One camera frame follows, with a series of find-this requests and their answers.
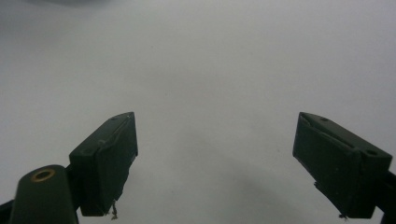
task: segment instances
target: black mechanical part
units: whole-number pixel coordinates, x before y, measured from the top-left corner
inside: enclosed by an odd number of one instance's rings
[[[51,165],[24,176],[15,200],[0,205],[0,223],[78,223],[103,216],[122,194],[137,156],[134,113],[107,120],[70,153],[67,168]]]
[[[376,206],[388,219],[396,215],[392,157],[356,134],[329,119],[300,113],[293,156],[342,217],[371,218]]]

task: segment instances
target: gray surface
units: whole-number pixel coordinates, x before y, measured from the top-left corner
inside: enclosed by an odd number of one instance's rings
[[[361,0],[1,1],[0,202],[134,111],[140,156],[117,223],[345,223],[291,156],[297,115],[396,155],[395,11]]]

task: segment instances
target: white surface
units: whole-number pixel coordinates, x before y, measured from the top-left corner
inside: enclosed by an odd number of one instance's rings
[[[291,156],[297,116],[396,155],[395,11],[389,0],[1,1],[0,203],[134,111],[140,155],[114,223],[345,223]]]

